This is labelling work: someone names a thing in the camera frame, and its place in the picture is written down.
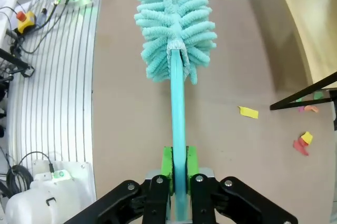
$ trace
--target teal microfiber duster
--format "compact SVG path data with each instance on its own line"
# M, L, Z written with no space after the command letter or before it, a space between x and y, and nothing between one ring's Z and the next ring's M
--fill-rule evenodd
M183 77L197 83L196 67L208 66L215 24L209 22L212 11L208 0L139 0L135 15L146 39L141 55L147 63L146 74L155 82L170 79L171 50L179 49Z

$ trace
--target black table leg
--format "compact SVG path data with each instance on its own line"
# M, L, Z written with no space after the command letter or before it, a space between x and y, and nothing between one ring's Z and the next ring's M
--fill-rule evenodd
M280 100L270 106L270 110L278 110L278 109L284 109L284 108L290 108L290 107L300 107L300 106L307 106L307 105L314 105L319 103L326 103L334 101L337 97L330 97L330 98L323 98L323 99L316 99L316 100L307 100L307 101L300 101L300 102L294 102L297 99L300 99L306 95L312 94L315 91L319 91L323 89L324 87L334 83L337 81L337 72L329 75L328 77L322 79L321 81L318 81L315 84L312 84L308 86L307 88L298 91L297 93L290 95L289 97Z

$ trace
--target wooden table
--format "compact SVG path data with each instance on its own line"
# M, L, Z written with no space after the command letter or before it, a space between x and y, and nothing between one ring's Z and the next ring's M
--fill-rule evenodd
M320 89L337 88L337 0L285 0L310 86L270 106L312 105L337 97L291 103Z

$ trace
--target yellow paper scrap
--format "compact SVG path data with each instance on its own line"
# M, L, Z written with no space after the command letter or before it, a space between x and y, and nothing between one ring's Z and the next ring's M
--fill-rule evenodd
M310 145L310 143L312 142L313 136L307 131L307 132L305 132L305 134L304 134L303 136L301 136L301 138L302 138L308 145Z
M259 117L259 111L256 111L256 110L253 110L247 107L240 107L240 114L243 116L254 118L254 119L258 119Z

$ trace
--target wooden tabletop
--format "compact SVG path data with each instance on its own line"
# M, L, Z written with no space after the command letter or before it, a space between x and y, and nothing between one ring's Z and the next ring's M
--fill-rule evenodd
M293 17L307 79L337 71L337 0L285 0ZM337 83L329 86L336 88Z

